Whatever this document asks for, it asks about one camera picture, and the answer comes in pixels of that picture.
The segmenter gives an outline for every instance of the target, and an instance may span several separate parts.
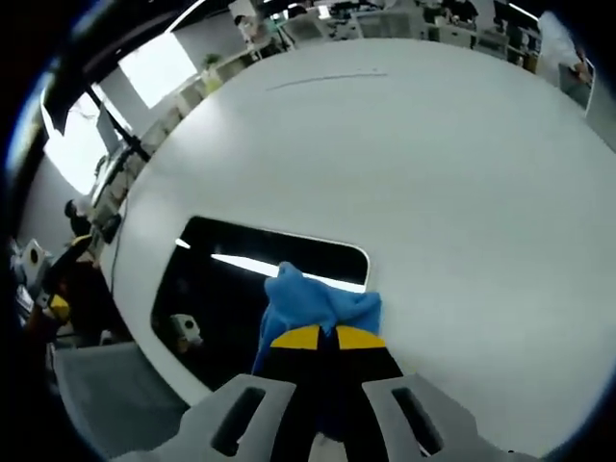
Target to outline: blue cloth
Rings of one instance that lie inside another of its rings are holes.
[[[269,305],[261,320],[259,350],[252,371],[261,369],[271,343],[289,330],[318,324],[325,334],[336,324],[378,334],[381,297],[378,293],[354,294],[304,277],[290,263],[281,263],[278,277],[266,280]]]

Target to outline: white table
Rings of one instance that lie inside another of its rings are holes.
[[[541,455],[578,428],[616,360],[615,178],[576,104],[509,63],[408,39],[277,55],[201,103],[141,173],[115,300],[195,404],[208,390],[150,327],[190,217],[357,244],[401,365],[488,440]]]

